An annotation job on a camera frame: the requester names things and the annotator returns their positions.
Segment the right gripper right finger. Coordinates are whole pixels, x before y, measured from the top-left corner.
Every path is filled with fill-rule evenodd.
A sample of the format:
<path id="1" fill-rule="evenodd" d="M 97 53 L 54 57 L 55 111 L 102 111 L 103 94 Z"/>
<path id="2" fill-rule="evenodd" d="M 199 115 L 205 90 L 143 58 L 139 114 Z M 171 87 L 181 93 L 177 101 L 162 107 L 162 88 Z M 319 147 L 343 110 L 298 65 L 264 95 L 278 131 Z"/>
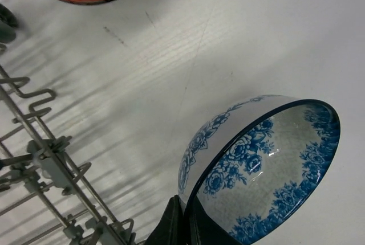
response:
<path id="1" fill-rule="evenodd" d="M 224 226 L 233 218 L 231 207 L 222 202 L 201 202 L 196 194 L 189 199 L 189 244 L 242 244 Z"/>

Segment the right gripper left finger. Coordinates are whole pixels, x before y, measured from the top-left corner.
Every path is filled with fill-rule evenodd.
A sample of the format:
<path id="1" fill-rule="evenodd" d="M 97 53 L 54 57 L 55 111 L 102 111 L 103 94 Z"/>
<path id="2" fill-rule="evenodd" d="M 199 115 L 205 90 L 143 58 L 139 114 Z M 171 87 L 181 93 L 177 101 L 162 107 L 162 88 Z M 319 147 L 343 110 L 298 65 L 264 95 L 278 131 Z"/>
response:
<path id="1" fill-rule="evenodd" d="M 163 215 L 145 241 L 145 245 L 183 245 L 186 244 L 186 231 L 183 225 L 183 212 L 178 195 L 171 197 Z"/>

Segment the blue floral white bowl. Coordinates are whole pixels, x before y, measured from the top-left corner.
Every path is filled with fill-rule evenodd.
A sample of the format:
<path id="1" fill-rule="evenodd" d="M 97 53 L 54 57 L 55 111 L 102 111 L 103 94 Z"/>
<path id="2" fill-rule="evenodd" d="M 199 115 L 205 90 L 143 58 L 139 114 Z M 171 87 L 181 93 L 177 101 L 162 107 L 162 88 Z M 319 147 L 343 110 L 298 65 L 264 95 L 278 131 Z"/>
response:
<path id="1" fill-rule="evenodd" d="M 224 229 L 254 244 L 287 221 L 334 159 L 340 119 L 324 101 L 281 95 L 241 100 L 207 121 L 180 162 L 178 194 L 189 231 L 189 199 L 222 202 Z"/>

